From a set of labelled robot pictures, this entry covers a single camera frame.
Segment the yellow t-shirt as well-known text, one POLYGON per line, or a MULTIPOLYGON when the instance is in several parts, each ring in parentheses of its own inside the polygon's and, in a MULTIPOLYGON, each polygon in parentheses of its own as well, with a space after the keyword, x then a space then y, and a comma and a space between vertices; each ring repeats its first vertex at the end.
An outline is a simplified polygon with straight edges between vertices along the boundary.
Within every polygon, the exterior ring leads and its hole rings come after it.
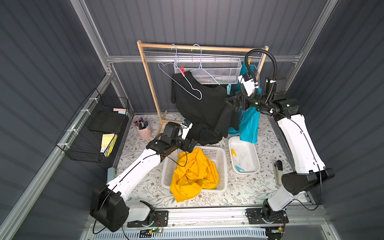
POLYGON ((181 152, 177 159, 170 191, 176 202, 183 202, 198 196, 202 190, 213 190, 219 185, 216 164, 200 148, 191 153, 181 152))

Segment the black t-shirt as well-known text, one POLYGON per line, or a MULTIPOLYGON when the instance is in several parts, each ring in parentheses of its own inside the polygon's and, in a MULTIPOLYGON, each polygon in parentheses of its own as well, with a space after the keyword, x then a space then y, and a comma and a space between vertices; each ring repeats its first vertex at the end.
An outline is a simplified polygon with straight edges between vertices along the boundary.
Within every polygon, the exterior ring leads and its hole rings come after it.
POLYGON ((226 85, 202 85, 190 71, 172 75, 171 102, 179 113, 193 123, 187 138, 199 145, 214 145, 229 135, 229 128, 239 130, 239 113, 225 103, 226 85))

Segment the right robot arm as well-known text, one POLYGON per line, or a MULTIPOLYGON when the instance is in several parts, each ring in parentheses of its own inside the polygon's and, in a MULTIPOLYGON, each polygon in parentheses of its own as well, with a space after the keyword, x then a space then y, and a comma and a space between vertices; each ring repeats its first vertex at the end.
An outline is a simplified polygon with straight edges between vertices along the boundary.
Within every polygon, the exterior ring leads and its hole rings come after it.
POLYGON ((291 202, 297 200, 297 195, 321 187, 323 182, 335 174, 331 168, 326 167, 316 151, 305 117, 300 112, 299 101, 287 98, 286 91, 282 90, 285 82, 277 76, 276 58, 266 49, 251 49, 246 53, 244 61, 247 72, 239 76, 240 89, 225 102, 234 110, 253 108, 260 114, 272 117, 282 132, 295 168, 293 172, 281 176, 282 185, 264 200, 260 212, 246 215, 259 217, 267 224, 286 224, 288 218, 285 210, 291 202), (254 53, 262 54, 263 58, 268 57, 273 64, 273 75, 266 79, 261 93, 259 72, 252 70, 248 60, 254 53))

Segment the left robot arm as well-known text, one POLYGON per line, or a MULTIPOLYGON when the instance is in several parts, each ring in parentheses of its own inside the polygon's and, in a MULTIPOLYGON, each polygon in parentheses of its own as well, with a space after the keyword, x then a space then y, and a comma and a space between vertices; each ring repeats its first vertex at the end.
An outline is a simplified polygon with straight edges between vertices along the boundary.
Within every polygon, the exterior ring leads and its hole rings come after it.
POLYGON ((169 122, 164 132, 150 141, 145 150, 125 171, 104 187, 94 188, 90 215, 110 232, 116 232, 130 222, 142 222, 149 226, 155 219, 155 208, 145 201, 126 204, 138 183, 172 152, 180 149, 191 153, 197 141, 188 137, 193 123, 169 122))

